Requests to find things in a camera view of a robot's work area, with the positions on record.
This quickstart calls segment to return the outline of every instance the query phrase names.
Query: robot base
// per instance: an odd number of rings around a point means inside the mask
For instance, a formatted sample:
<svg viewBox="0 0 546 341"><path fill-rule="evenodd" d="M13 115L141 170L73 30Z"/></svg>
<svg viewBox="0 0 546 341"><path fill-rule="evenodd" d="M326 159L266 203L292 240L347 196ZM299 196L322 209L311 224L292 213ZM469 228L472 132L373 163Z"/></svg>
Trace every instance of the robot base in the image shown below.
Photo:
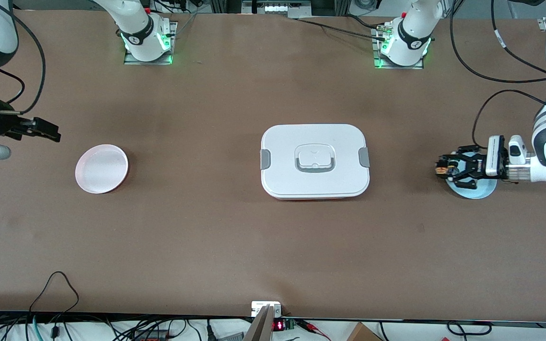
<svg viewBox="0 0 546 341"><path fill-rule="evenodd" d="M170 49L165 51L164 54L160 56L160 58L157 58L154 61L139 61L132 54L130 51L126 50L126 55L124 56L123 63L125 65L170 65L173 62L173 54L174 54L174 45L176 45L176 29L178 28L178 22L176 21L169 21L169 19L164 18L169 23L169 29L164 28L164 34L169 33L172 36L171 37L161 37L161 43L165 46L170 46Z"/></svg>
<svg viewBox="0 0 546 341"><path fill-rule="evenodd" d="M373 36L384 37L384 34L381 35L379 30L372 28L370 34ZM374 52L374 66L377 69L408 69L408 70L421 70L424 67L423 58L421 58L418 63L410 66L401 66L393 63L390 59L381 53L381 50L385 47L383 45L385 42L372 39L372 50Z"/></svg>
<svg viewBox="0 0 546 341"><path fill-rule="evenodd" d="M468 157L472 157L475 155L475 153L464 153ZM459 162L458 166L459 171L464 170L464 161ZM496 183L498 183L498 180L496 179L478 179L477 180L477 188L475 189L469 189L469 188L460 188L457 187L455 183L452 181L449 181L446 179L446 183L452 189L455 193L457 193L459 196L462 196L467 199L483 199L492 192L494 192L496 188Z"/></svg>

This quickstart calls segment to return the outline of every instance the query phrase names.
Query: black cable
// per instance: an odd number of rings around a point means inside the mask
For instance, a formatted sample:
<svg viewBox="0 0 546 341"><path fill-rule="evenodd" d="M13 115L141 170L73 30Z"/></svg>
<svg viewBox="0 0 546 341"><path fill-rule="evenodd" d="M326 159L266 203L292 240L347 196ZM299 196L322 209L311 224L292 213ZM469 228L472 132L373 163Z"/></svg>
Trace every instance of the black cable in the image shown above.
<svg viewBox="0 0 546 341"><path fill-rule="evenodd" d="M451 13L455 9L456 2L457 2L457 0L453 0L453 2L452 2ZM483 75L483 74L473 70L468 64L466 64L466 62L464 62L464 60L461 57L461 54L459 54L459 51L457 50L456 41L455 41L454 18L455 18L454 14L451 14L450 15L450 42L452 43L452 49L453 49L453 51L455 53L456 58L459 60L459 62L461 62L463 67L465 69L467 69L469 72L471 72L472 74L474 74L474 75L476 75L476 76L478 76L480 78L483 78L484 80L489 80L489 81L494 81L494 82L501 82L501 83L524 84L524 83L534 83L534 82L545 82L546 81L546 77L545 78L537 78L537 79L533 79L533 80L517 80L517 81L516 80L503 80L503 79L500 79L500 78L494 78L494 77L486 76L486 75Z"/></svg>
<svg viewBox="0 0 546 341"><path fill-rule="evenodd" d="M61 314L69 312L70 309L73 309L76 305L78 305L78 303L80 302L80 294L77 293L77 291L75 290L75 288L73 287L73 285L69 281L69 277L67 277L67 274L65 274L62 271L54 271L54 272L52 272L52 274L50 274L50 277L48 277L44 288L41 289L41 293L39 293L39 295L37 295L37 297L35 297L35 300L33 300L31 305L28 307L28 313L29 314L33 312L33 305L35 305L37 300L39 300L41 298L41 296L44 294L44 292L46 291L48 285L50 284L50 280L52 280L52 277L54 277L54 275L56 275L56 274L63 275L64 280L67 282L67 285L69 286L69 289L71 289L73 291L73 293L75 294L75 303L72 306L70 306L69 308L67 308L65 311L63 311Z"/></svg>
<svg viewBox="0 0 546 341"><path fill-rule="evenodd" d="M518 57L517 55L515 55L508 47L507 45L505 45L505 42L503 41L502 37L501 37L501 34L499 33L498 31L498 28L496 28L496 18L494 16L494 0L490 0L490 17L492 17L492 29L494 30L494 34L496 34L496 37L498 38L499 40L499 43L500 45L502 46L503 50L505 50L509 56L512 56L513 58L515 58L516 60L518 60L519 62L521 62L522 64L525 64L525 65L528 65L529 67L535 69L535 70L538 70L542 73L545 73L546 74L546 70L545 69L542 69L534 64L531 64L529 63L528 61L525 61L523 60L522 58Z"/></svg>
<svg viewBox="0 0 546 341"><path fill-rule="evenodd" d="M159 315L153 315L152 317L150 317L147 320L141 320L141 321L138 322L138 324L136 326L128 329L125 332L120 333L117 337L115 337L113 339L113 341L120 341L122 339L130 339L130 337L134 337L135 333L140 328L146 328L146 331L154 330L154 328L158 327L160 324L162 324L164 322L167 322L169 320L180 320L181 317L172 317L172 318L165 319L165 320L160 320L160 319L161 319L161 317Z"/></svg>
<svg viewBox="0 0 546 341"><path fill-rule="evenodd" d="M171 13L174 13L174 12L172 11L172 9L180 9L181 11L187 11L187 12L191 13L191 11L188 10L188 9L183 9L183 8L181 8L181 7L176 7L176 6L169 6L169 5L166 5L166 4L164 4L163 2L161 2L160 0L154 0L154 2L157 2L157 3L160 4L162 7L164 7L164 8L167 9L168 11L170 11Z"/></svg>
<svg viewBox="0 0 546 341"><path fill-rule="evenodd" d="M104 317L106 319L106 323L109 325L109 327L111 328L111 330L113 331L113 335L115 335L115 337L117 337L119 335L119 330L115 329L115 327L113 327L113 324L111 323L111 321L109 321L109 318L108 317Z"/></svg>
<svg viewBox="0 0 546 341"><path fill-rule="evenodd" d="M348 31L348 30L343 30L342 28L337 28L337 27L332 27L332 26L328 26L328 25L325 25L325 24L320 24L319 22L312 22L312 21L306 21L306 20L301 20L301 19L295 19L295 20L299 21L299 22L306 22L307 24L311 24L311 25L316 25L316 26L329 28L331 30L347 33L349 35L362 36L362 37L366 37L366 38L374 39L374 40L378 40L378 41L385 41L385 38L383 38L383 37L377 37L377 36L373 36L373 35L365 35L363 33L351 32L351 31Z"/></svg>
<svg viewBox="0 0 546 341"><path fill-rule="evenodd" d="M30 312L27 313L27 320L24 323L24 336L26 337L27 341L29 341L28 340L28 318L29 317L30 317Z"/></svg>
<svg viewBox="0 0 546 341"><path fill-rule="evenodd" d="M12 73L2 69L0 69L0 73L3 73L4 75L8 77L14 78L20 83L20 90L18 91L18 93L12 99L7 101L7 104L12 103L13 101L16 101L19 97L21 97L22 93L24 92L24 89L26 88L26 85L24 84L23 80L17 75L13 75Z"/></svg>
<svg viewBox="0 0 546 341"><path fill-rule="evenodd" d="M202 339L201 339L201 334L200 334L199 330L197 330L197 328L195 328L195 327L193 326L193 324L191 324L191 321L187 321L187 324L188 324L191 328L193 328L193 329L195 330L195 332L197 332L197 336L199 336L199 341L202 341Z"/></svg>
<svg viewBox="0 0 546 341"><path fill-rule="evenodd" d="M450 324L459 327L461 332L453 331L452 328L450 328ZM464 341L468 341L468 339L466 338L467 336L484 336L490 334L492 332L492 324L486 324L486 326L488 327L488 330L486 330L485 332L464 332L461 324L459 324L457 321L448 321L448 323L446 323L446 328L448 329L448 332L451 332L456 336L462 336L464 338Z"/></svg>
<svg viewBox="0 0 546 341"><path fill-rule="evenodd" d="M479 116L482 114L482 111L484 108L486 108L486 105L496 96L500 95L501 93L504 93L504 92L514 92L514 93L518 93L520 95L523 95L525 97L528 97L529 99L532 99L533 101L536 101L540 104L542 104L543 106L546 106L546 102L544 102L542 99L538 99L537 97L534 97L533 95L530 95L529 93L527 92L524 92L524 91L521 91L521 90L515 90L515 89L505 89L505 90L500 90L500 91L496 91L494 94L492 94L490 97L488 97L488 99L486 99L486 101L483 103L482 107L479 108L479 112L477 112L477 115L475 116L475 120L473 121L473 128L471 130L471 139L473 141L473 144L475 144L477 147L479 147L480 149L487 149L487 147L483 147L482 145L480 145L479 143L476 142L475 140L475 130L477 128L477 121L479 121Z"/></svg>
<svg viewBox="0 0 546 341"><path fill-rule="evenodd" d="M169 337L168 337L169 339L173 339L175 337L178 337L178 335L182 334L182 332L184 332L184 330L187 329L187 320L183 320L183 321L184 321L184 327L176 335L170 335L170 327L172 326L172 323L174 322L174 320L170 321L170 324L167 326L167 334L169 335Z"/></svg>
<svg viewBox="0 0 546 341"><path fill-rule="evenodd" d="M8 333L9 333L9 331L10 331L12 328L14 328L14 326L18 323L18 321L20 321L20 319L21 319L21 316L19 315L18 318L17 318L14 322L12 322L12 324L6 329L6 332L5 332L4 335L2 336L1 341L6 341L7 335L8 335Z"/></svg>
<svg viewBox="0 0 546 341"><path fill-rule="evenodd" d="M386 337L385 327L383 327L383 323L379 322L379 324L381 325L381 333L383 334L383 338L385 339L385 341L389 341L389 338Z"/></svg>
<svg viewBox="0 0 546 341"><path fill-rule="evenodd" d="M71 333L69 333L69 328L67 328L67 322L66 321L63 321L63 326L64 326L65 332L67 332L67 336L69 337L69 341L73 341L73 338L71 337Z"/></svg>
<svg viewBox="0 0 546 341"><path fill-rule="evenodd" d="M379 24L370 25L370 24L364 22L362 20L362 18L358 17L357 15L352 15L351 13L346 14L345 17L353 18L353 19L357 20L357 22L359 22L363 26L366 26L367 28L376 29L379 25L384 25L385 24L384 22L381 22Z"/></svg>
<svg viewBox="0 0 546 341"><path fill-rule="evenodd" d="M461 9L462 5L464 4L464 0L460 0L459 5L452 11L453 15L458 13L459 9Z"/></svg>
<svg viewBox="0 0 546 341"><path fill-rule="evenodd" d="M39 42L39 39L37 39L33 31L30 28L28 28L28 26L26 26L26 24L24 24L24 22L22 22L21 19L18 19L14 15L14 13L12 13L11 11L8 11L8 9L3 7L2 5L0 5L0 10L6 13L7 15L9 15L13 21L16 21L20 26L22 26L22 28L24 28L24 30L28 33L28 35L31 36L33 41L35 41L35 45L37 45L37 50L39 50L39 56L41 57L41 82L39 83L39 88L37 89L37 94L35 95L35 99L33 100L33 103L31 103L31 105L28 106L28 108L20 112L20 114L26 114L27 112L30 112L35 107L35 105L37 104L37 101L39 101L41 92L44 89L44 83L46 81L46 55L44 54L44 50L41 47L41 43Z"/></svg>

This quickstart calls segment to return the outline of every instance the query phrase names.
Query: wire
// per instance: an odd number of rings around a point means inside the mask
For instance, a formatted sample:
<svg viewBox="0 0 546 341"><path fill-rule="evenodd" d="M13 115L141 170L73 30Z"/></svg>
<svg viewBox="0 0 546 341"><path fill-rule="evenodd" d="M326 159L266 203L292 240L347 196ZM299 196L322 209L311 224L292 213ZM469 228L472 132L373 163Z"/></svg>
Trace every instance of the wire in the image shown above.
<svg viewBox="0 0 546 341"><path fill-rule="evenodd" d="M455 5L456 5L456 2L457 0L453 0L452 2L452 12L455 10ZM461 62L461 64L463 65L463 67L465 69L467 69L469 72L471 72L472 74L480 77L480 78L483 78L484 80L489 80L489 81L494 81L494 82L501 82L501 83L511 83L511 84L524 84L524 83L534 83L534 82L545 82L546 81L546 77L545 78L537 78L537 79L533 79L533 80L503 80L503 79L500 79L500 78L494 78L494 77L490 77L490 76L486 76L486 75L483 75L475 70L473 70L468 64L466 64L466 62L464 62L464 60L462 59L461 57L461 54L459 54L459 51L457 50L457 47L456 47L456 41L455 41L455 29L454 29L454 14L452 13L450 15L450 42L452 43L452 49L457 57L457 59L459 60L459 62Z"/></svg>
<svg viewBox="0 0 546 341"><path fill-rule="evenodd" d="M459 327L461 332L453 331L452 328L450 328L450 324ZM488 330L486 330L485 332L464 332L464 329L457 321L448 321L448 323L446 323L446 328L448 328L448 332L451 332L456 336L462 336L464 338L464 341L468 341L468 339L466 338L467 336L484 336L490 334L492 332L492 324L486 324L486 326L488 327Z"/></svg>
<svg viewBox="0 0 546 341"><path fill-rule="evenodd" d="M187 12L191 13L191 11L188 10L188 9L183 9L183 8L181 8L181 7L176 7L176 6L169 6L169 5L166 5L166 4L164 4L163 2L161 2L160 0L153 0L153 1L154 1L154 2L157 2L158 4L161 5L161 7L164 7L165 9L167 9L168 11L170 11L171 13L174 13L174 12L172 11L172 9L180 9L180 10L183 11L183 12L184 12L184 11L187 11Z"/></svg>
<svg viewBox="0 0 546 341"><path fill-rule="evenodd" d="M22 26L22 28L24 28L24 30L28 33L28 35L31 36L33 41L35 41L35 45L37 45L37 50L39 50L39 56L41 57L41 82L39 83L39 88L37 88L37 94L35 95L35 99L33 100L33 103L31 103L31 105L28 106L28 108L20 112L20 114L22 115L22 114L26 114L27 112L30 112L35 107L35 105L39 101L41 92L44 89L44 83L46 81L46 54L44 53L44 50L41 47L41 43L39 42L39 39L37 39L33 31L30 28L28 28L28 26L26 26L26 24L24 24L24 22L22 22L21 19L18 19L14 15L14 13L9 11L2 5L0 5L0 10L6 13L7 15L9 15L13 19L13 21L16 21L20 26Z"/></svg>
<svg viewBox="0 0 546 341"><path fill-rule="evenodd" d="M195 332L197 332L197 336L199 336L199 341L202 341L202 339L201 339L201 334L199 333L199 330L197 330L197 328L195 328L195 327L193 326L193 324L191 324L191 321L188 321L188 320L185 320L185 321L187 321L187 324L188 324L191 328L193 328L193 329L195 330Z"/></svg>
<svg viewBox="0 0 546 341"><path fill-rule="evenodd" d="M37 328L37 316L33 316L33 330L35 330L35 334L37 335L37 339L39 339L39 341L44 341L44 338L41 337L41 333L39 332L39 328Z"/></svg>
<svg viewBox="0 0 546 341"><path fill-rule="evenodd" d="M458 6L452 11L453 15L458 13L459 9L461 9L463 4L464 4L464 0L461 0L461 2L459 2Z"/></svg>
<svg viewBox="0 0 546 341"><path fill-rule="evenodd" d="M18 93L12 99L6 102L7 104L12 103L13 101L16 101L19 97L21 97L22 93L24 92L24 89L26 89L26 85L24 84L23 80L17 75L13 75L12 73L2 69L0 69L0 73L3 73L4 75L8 77L14 78L20 83L20 90L18 91Z"/></svg>
<svg viewBox="0 0 546 341"><path fill-rule="evenodd" d="M184 25L180 28L180 30L176 31L176 36L178 36L182 31L184 31L184 28L187 27L191 22L193 22L195 20L195 17L197 17L197 13L199 13L200 10L201 9L198 9L197 11L195 11L195 13L193 13L193 15L191 15L189 20L184 23Z"/></svg>
<svg viewBox="0 0 546 341"><path fill-rule="evenodd" d="M67 328L67 322L63 321L64 331L67 332L67 336L69 337L69 341L73 341L73 338L71 337L71 333L69 332L69 328Z"/></svg>
<svg viewBox="0 0 546 341"><path fill-rule="evenodd" d="M345 15L345 17L349 17L349 18L353 18L355 20L357 20L357 22L359 22L360 24L362 24L363 26L366 26L367 28L373 28L373 29L376 29L379 25L384 25L385 22L381 22L379 24L374 24L374 25L370 25L370 24L366 24L366 22L364 22L362 20L362 18L358 17L357 15L352 15L352 14L347 14Z"/></svg>
<svg viewBox="0 0 546 341"><path fill-rule="evenodd" d="M109 321L109 318L108 317L104 317L106 319L106 322L107 324L109 325L109 327L111 328L111 330L113 331L113 335L115 335L115 337L117 337L119 335L119 330L115 329L115 327L113 327L113 324L111 323L111 321Z"/></svg>
<svg viewBox="0 0 546 341"><path fill-rule="evenodd" d="M177 337L178 335L182 334L182 332L184 332L184 330L187 329L187 320L183 320L184 321L184 327L182 328L182 330L176 334L176 335L170 335L170 327L172 326L172 323L174 322L174 320L171 320L170 321L170 324L167 326L167 334L169 335L169 339L173 339L175 337Z"/></svg>
<svg viewBox="0 0 546 341"><path fill-rule="evenodd" d="M52 274L50 274L50 277L48 277L46 283L45 283L45 286L43 289L41 289L41 293L39 293L39 295L37 295L37 297L35 297L35 300L33 300L33 302L31 303L31 305L28 307L28 313L32 313L33 312L33 305L36 304L36 302L41 298L41 296L44 294L44 292L46 291L48 285L50 285L50 280L52 280L52 277L54 277L54 275L56 274L61 274L63 275L64 277L64 280L67 282L67 285L69 286L69 289L71 289L75 295L75 303L70 306L69 308L67 308L65 311L63 311L62 313L60 313L59 315L62 315L64 313L67 313L70 309L73 309L79 302L80 302L80 294L77 293L77 291L75 290L75 288L73 287L73 285L71 284L71 282L69 281L69 277L67 277L67 275L62 272L62 271L54 271L52 272Z"/></svg>
<svg viewBox="0 0 546 341"><path fill-rule="evenodd" d="M510 56L515 58L516 60L520 61L522 64L528 65L529 67L538 70L542 73L546 74L546 70L542 69L534 64L529 63L528 61L523 60L522 58L515 55L508 47L505 45L501 34L499 33L498 29L496 28L496 18L494 17L494 0L490 0L490 17L492 17L492 29L494 30L494 34L496 34L496 37L498 37L499 43L502 46L503 50L505 50Z"/></svg>
<svg viewBox="0 0 546 341"><path fill-rule="evenodd" d="M479 147L480 149L487 149L487 147L483 147L482 145L480 145L479 143L477 143L477 141L475 140L475 130L477 128L477 121L479 121L479 116L482 114L482 111L484 108L486 108L486 105L496 96L500 95L501 93L505 93L505 92L514 92L514 93L518 93L522 96L525 96L525 97L528 97L529 99L532 99L533 101L536 101L540 104L542 104L543 106L546 106L546 102L544 102L542 99L538 99L537 97L534 97L533 95L530 95L529 93L527 92L524 92L524 91L521 91L521 90L515 90L515 89L505 89L505 90L500 90L500 91L496 91L494 94L492 94L490 97L488 97L488 99L486 99L486 101L482 104L482 107L479 108L479 111L477 112L477 115L475 116L475 120L473 121L473 128L471 130L471 139L473 141L473 144L475 144L477 147Z"/></svg>
<svg viewBox="0 0 546 341"><path fill-rule="evenodd" d="M383 38L383 37L377 37L377 36L373 36L373 35L365 35L363 33L351 32L351 31L348 31L348 30L343 30L342 28L337 28L337 27L332 27L332 26L328 26L328 25L325 25L325 24L320 24L319 22L312 22L312 21L306 21L306 20L301 20L301 19L295 19L295 20L299 21L299 22L306 22L307 24L311 24L311 25L316 25L316 26L321 26L321 27L324 27L324 28L329 28L331 30L347 33L349 35L362 36L362 37L366 37L366 38L374 39L374 40L378 40L378 41L385 41L385 38Z"/></svg>
<svg viewBox="0 0 546 341"><path fill-rule="evenodd" d="M383 327L383 323L379 322L379 324L381 325L381 333L383 334L383 338L385 339L385 341L389 341L389 338L386 337L385 327Z"/></svg>
<svg viewBox="0 0 546 341"><path fill-rule="evenodd" d="M11 325L8 326L8 328L6 329L6 332L4 333L4 335L3 335L2 338L1 338L1 341L5 341L5 340L7 339L7 335L8 335L8 333L9 333L9 331L10 331L12 328L14 328L15 324L17 324L18 321L20 321L20 318L21 318L21 316L18 316L18 318L17 318L14 322L12 322Z"/></svg>
<svg viewBox="0 0 546 341"><path fill-rule="evenodd" d="M319 332L319 330L317 332L315 332L317 335L321 335L323 337L325 337L326 339L328 339L328 341L332 341L327 335L325 335L324 333L322 332Z"/></svg>

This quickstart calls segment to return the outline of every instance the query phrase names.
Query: power cable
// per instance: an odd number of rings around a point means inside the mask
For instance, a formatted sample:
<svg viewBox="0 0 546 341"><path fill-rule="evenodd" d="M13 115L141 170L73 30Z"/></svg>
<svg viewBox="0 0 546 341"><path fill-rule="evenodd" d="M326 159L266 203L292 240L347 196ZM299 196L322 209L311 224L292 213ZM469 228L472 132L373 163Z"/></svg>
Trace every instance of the power cable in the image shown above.
<svg viewBox="0 0 546 341"><path fill-rule="evenodd" d="M461 332L453 331L452 328L450 328L450 324L459 327L459 330L461 330ZM448 321L448 323L446 324L448 332L451 332L453 335L456 336L462 336L464 338L464 341L468 341L468 339L466 338L467 336L484 336L490 334L492 332L492 324L486 324L486 326L488 327L488 330L485 330L484 332L464 332L464 328L462 328L461 324L459 324L457 321Z"/></svg>
<svg viewBox="0 0 546 341"><path fill-rule="evenodd" d="M385 341L389 341L389 338L386 337L385 327L383 326L383 323L379 322L379 324L381 325L381 333L383 334L383 338L385 339Z"/></svg>
<svg viewBox="0 0 546 341"><path fill-rule="evenodd" d="M12 99L10 99L9 101L6 102L7 104L10 104L13 101L16 101L19 97L21 97L22 93L24 92L24 89L26 89L26 85L24 84L24 81L17 75L14 75L14 74L12 74L12 73L10 73L8 71L2 70L2 69L0 69L0 73L3 73L4 75L15 79L20 83L20 90L18 91L18 93Z"/></svg>
<svg viewBox="0 0 546 341"><path fill-rule="evenodd" d="M372 29L376 29L379 25L384 25L385 24L385 22L379 22L379 24L370 25L370 24L364 22L362 20L362 18L358 17L357 15L352 15L352 14L347 14L347 15L345 15L345 17L353 18L357 22L362 24L362 26L366 26L367 28L372 28Z"/></svg>
<svg viewBox="0 0 546 341"><path fill-rule="evenodd" d="M2 5L0 5L0 10L6 13L7 15L9 15L13 19L13 21L17 22L20 26L22 26L22 28L24 28L24 30L35 42L35 45L37 45L37 50L39 50L39 56L41 57L41 81L39 82L39 88L37 88L37 94L35 95L35 99L33 100L33 103L31 103L30 106L28 106L28 108L20 112L20 114L22 115L22 114L26 114L27 112L30 112L35 107L35 105L37 105L37 102L39 101L39 97L41 96L41 92L44 89L44 83L46 81L46 55L44 53L43 48L41 47L41 43L39 42L39 39L37 39L33 31L30 28L28 28L28 26L26 26L26 24L24 24L24 22L22 22L21 19L18 19L14 15L14 13L9 11Z"/></svg>
<svg viewBox="0 0 546 341"><path fill-rule="evenodd" d="M197 330L197 328L195 328L195 327L193 326L193 324L191 324L191 321L187 320L187 324L188 324L191 328L193 328L193 329L195 330L195 332L197 333L197 336L199 336L199 341L202 341L202 339L201 339L201 334L200 334L199 330Z"/></svg>
<svg viewBox="0 0 546 341"><path fill-rule="evenodd" d="M453 49L453 51L455 53L456 58L463 65L463 67L465 67L472 74L474 74L474 75L476 75L476 76L478 76L480 78L483 78L484 80L489 80L489 81L494 81L494 82L511 83L511 84L525 84L525 83L545 82L546 81L546 77L545 78L536 78L536 79L533 79L533 80L503 80L501 78L496 78L496 77L490 77L490 76L483 75L483 74L473 70L472 67L470 67L468 64L466 64L466 62L464 62L464 60L462 59L461 54L459 54L459 51L457 50L456 41L455 41L455 29L454 29L455 15L454 15L453 12L455 10L456 3L457 3L457 0L453 0L452 10L451 10L452 14L450 15L450 21L449 21L450 22L450 42L452 43L452 49Z"/></svg>
<svg viewBox="0 0 546 341"><path fill-rule="evenodd" d="M473 121L473 128L471 130L471 139L473 141L473 144L475 144L477 147L479 147L480 149L487 149L487 147L484 147L483 145L480 145L479 143L477 143L477 141L475 140L475 130L477 128L477 121L479 121L479 116L482 114L482 111L484 108L486 108L486 105L488 105L488 103L496 96L500 95L501 93L505 93L505 92L514 92L514 93L518 93L522 96L525 96L525 97L528 97L529 99L532 99L533 101L536 101L540 104L542 104L543 106L546 106L546 102L543 101L542 99L538 99L537 97L534 97L533 95L530 95L529 93L527 92L524 92L524 91L521 91L521 90L516 90L516 89L505 89L505 90L500 90L500 91L496 91L494 94L492 94L490 97L488 97L488 99L486 99L485 102L483 102L481 108L479 108L479 111L477 112L477 115L475 116L475 120Z"/></svg>
<svg viewBox="0 0 546 341"><path fill-rule="evenodd" d="M328 25L325 25L325 24L320 24L319 22L306 21L306 20L303 20L303 19L294 19L294 20L299 21L299 22L306 22L307 24L316 25L316 26L320 26L320 27L324 27L324 28L329 28L331 30L343 32L343 33L346 33L348 35L361 36L361 37L366 37L366 38L374 39L374 40L378 40L378 41L385 41L385 38L383 38L383 37L377 37L377 36L373 36L373 35L365 35L363 33L352 32L352 31L349 31L349 30L344 30L342 28L337 28L337 27L328 26Z"/></svg>

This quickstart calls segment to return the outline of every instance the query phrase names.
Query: metal bracket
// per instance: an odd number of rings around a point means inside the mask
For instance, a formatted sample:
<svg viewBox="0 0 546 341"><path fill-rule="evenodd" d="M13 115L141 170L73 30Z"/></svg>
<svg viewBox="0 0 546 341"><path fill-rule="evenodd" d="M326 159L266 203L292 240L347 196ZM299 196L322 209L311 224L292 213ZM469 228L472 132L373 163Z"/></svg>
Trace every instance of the metal bracket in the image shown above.
<svg viewBox="0 0 546 341"><path fill-rule="evenodd" d="M537 19L539 23L540 32L546 32L546 17Z"/></svg>
<svg viewBox="0 0 546 341"><path fill-rule="evenodd" d="M387 39L387 41L388 39L390 39L390 32L386 30L384 32L381 32L375 28L372 28L370 30L370 33L371 35L376 37L384 37L385 39ZM387 56L381 53L381 50L383 48L386 48L385 44L386 44L386 41L379 41L377 39L372 39L372 50L374 52L374 66L377 69L408 69L408 70L423 69L424 67L423 57L420 57L420 60L415 65L401 66L401 65L397 65L393 63L392 61L389 60Z"/></svg>
<svg viewBox="0 0 546 341"><path fill-rule="evenodd" d="M282 304L280 304L277 301L252 301L252 317L255 317L258 315L260 310L267 305L273 306L275 310L273 311L275 313L275 318L282 316Z"/></svg>
<svg viewBox="0 0 546 341"><path fill-rule="evenodd" d="M162 18L164 20L163 32L161 33L161 43L163 45L169 45L170 49L165 51L164 54L154 61L139 61L130 51L126 50L123 63L125 65L170 65L173 62L174 45L176 45L176 29L178 28L178 22L170 21L168 18Z"/></svg>

